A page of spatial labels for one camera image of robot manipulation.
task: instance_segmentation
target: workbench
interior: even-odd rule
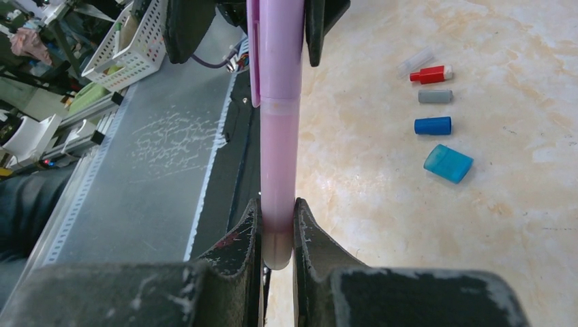
[[[352,1],[304,69],[297,195],[370,266],[481,269],[533,326],[578,322],[578,8],[573,1]],[[441,45],[455,77],[396,67]],[[420,105],[420,89],[451,89]],[[451,116],[451,136],[415,119]],[[445,144],[474,158],[458,185],[427,173]],[[293,326],[292,264],[273,272],[267,322]]]

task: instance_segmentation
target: purple marker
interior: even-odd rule
[[[275,270],[287,266],[293,249],[303,4],[247,1],[252,102],[261,105],[262,255]]]

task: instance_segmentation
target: black cable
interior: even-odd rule
[[[196,54],[192,54],[191,58],[193,60],[195,60],[197,63],[199,63],[199,64],[201,64],[207,68],[219,69],[219,68],[225,67],[225,65],[227,65],[229,60],[231,60],[231,58],[233,58],[237,53],[239,53],[239,48],[241,47],[242,42],[243,42],[243,40],[241,40],[235,47],[233,47],[233,49],[231,50],[231,52],[229,52],[229,55],[225,58],[225,60],[221,61],[220,63],[207,63],[206,61],[197,57]]]
[[[195,54],[192,54],[192,55],[191,55],[191,58],[192,58],[193,60],[195,60],[197,63],[199,63],[199,64],[201,64],[201,65],[203,65],[203,66],[205,66],[205,67],[207,67],[207,68],[212,68],[212,69],[218,69],[218,68],[221,68],[221,67],[225,67],[225,65],[229,62],[229,60],[226,59],[226,60],[223,60],[222,62],[216,63],[216,64],[215,64],[215,63],[207,63],[206,61],[204,61],[204,60],[202,60],[201,58],[197,57]]]

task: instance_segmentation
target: clear cap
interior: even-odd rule
[[[414,54],[411,58],[397,66],[397,78],[405,78],[418,68],[434,60],[434,49],[427,46],[422,51]]]

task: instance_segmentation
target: pink cloth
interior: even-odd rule
[[[33,57],[52,66],[52,59],[48,48],[40,40],[40,35],[32,29],[19,28],[18,32],[10,38],[12,53],[17,56]]]

